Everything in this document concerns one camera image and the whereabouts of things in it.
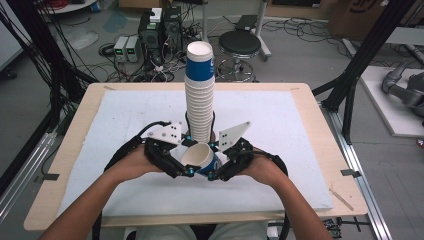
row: hand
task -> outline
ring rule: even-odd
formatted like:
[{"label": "hand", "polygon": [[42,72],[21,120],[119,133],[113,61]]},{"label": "hand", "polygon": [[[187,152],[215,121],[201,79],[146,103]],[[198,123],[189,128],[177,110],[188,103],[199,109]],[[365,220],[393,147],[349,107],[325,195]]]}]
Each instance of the hand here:
[{"label": "hand", "polygon": [[144,144],[141,144],[113,165],[105,174],[111,175],[118,183],[121,183],[141,177],[149,172],[162,171],[150,163],[146,155],[144,155]]},{"label": "hand", "polygon": [[263,155],[254,155],[249,167],[241,171],[240,175],[250,176],[256,181],[273,188],[279,184],[281,178],[287,177],[271,159]]}]

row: chair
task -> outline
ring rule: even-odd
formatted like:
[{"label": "chair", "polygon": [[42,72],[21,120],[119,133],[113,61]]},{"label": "chair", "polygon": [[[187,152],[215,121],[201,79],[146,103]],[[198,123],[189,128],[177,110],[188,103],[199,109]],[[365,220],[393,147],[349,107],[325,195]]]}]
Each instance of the chair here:
[{"label": "chair", "polygon": [[261,49],[259,39],[247,31],[230,31],[219,37],[219,49],[232,57],[223,60],[217,68],[217,77],[230,82],[256,81],[253,67],[241,59],[248,59],[258,55]]}]

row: white foam board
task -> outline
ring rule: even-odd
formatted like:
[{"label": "white foam board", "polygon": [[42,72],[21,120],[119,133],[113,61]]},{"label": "white foam board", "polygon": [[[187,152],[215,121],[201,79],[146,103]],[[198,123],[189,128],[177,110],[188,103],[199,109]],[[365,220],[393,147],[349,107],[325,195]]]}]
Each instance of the white foam board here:
[{"label": "white foam board", "polygon": [[[109,91],[86,136],[70,174],[58,214],[64,211],[103,171],[114,152],[147,124],[184,121],[183,91]],[[244,137],[254,146],[278,154],[290,178],[315,210],[333,207],[328,188],[303,128],[290,92],[216,91],[215,132],[250,121]],[[177,159],[184,148],[172,152]],[[225,156],[218,155],[223,161]],[[113,193],[104,216],[207,214],[282,210],[268,186],[247,176],[228,182],[208,182],[203,176],[172,179],[149,173],[121,184]]]},{"label": "white foam board", "polygon": [[[392,70],[393,68],[369,66],[362,74],[361,81],[393,136],[423,137],[424,127],[422,122],[424,119],[415,115],[410,108],[403,105],[399,98],[381,91],[384,77]],[[409,77],[421,72],[423,70],[406,69],[402,74],[402,79],[397,84],[406,88]]]}]

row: person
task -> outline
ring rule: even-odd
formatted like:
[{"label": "person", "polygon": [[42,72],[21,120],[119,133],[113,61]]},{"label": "person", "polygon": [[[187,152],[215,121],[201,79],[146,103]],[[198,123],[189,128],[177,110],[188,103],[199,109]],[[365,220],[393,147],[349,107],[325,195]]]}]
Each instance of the person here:
[{"label": "person", "polygon": [[[149,162],[144,155],[144,145],[140,145],[104,172],[42,233],[39,239],[86,239],[97,216],[115,188],[122,182],[141,177],[149,172],[162,171]],[[315,211],[293,182],[270,159],[262,155],[255,155],[250,166],[240,175],[248,175],[275,190],[287,211],[296,239],[332,239]],[[243,224],[234,226],[236,229],[232,225],[223,225],[222,228],[216,229],[217,232],[220,232],[216,239],[223,239],[219,238],[219,236],[223,236],[223,232],[251,229],[249,223],[246,223],[247,227],[243,227]],[[247,238],[225,237],[225,239]]]}]

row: blue paper cup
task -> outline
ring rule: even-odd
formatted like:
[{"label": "blue paper cup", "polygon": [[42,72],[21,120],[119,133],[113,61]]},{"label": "blue paper cup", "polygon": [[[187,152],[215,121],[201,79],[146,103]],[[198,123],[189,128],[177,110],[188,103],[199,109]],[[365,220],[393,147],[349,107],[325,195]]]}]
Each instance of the blue paper cup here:
[{"label": "blue paper cup", "polygon": [[183,165],[199,166],[197,173],[207,177],[207,173],[212,170],[218,170],[221,167],[221,161],[206,143],[198,143],[187,149],[181,159]]}]

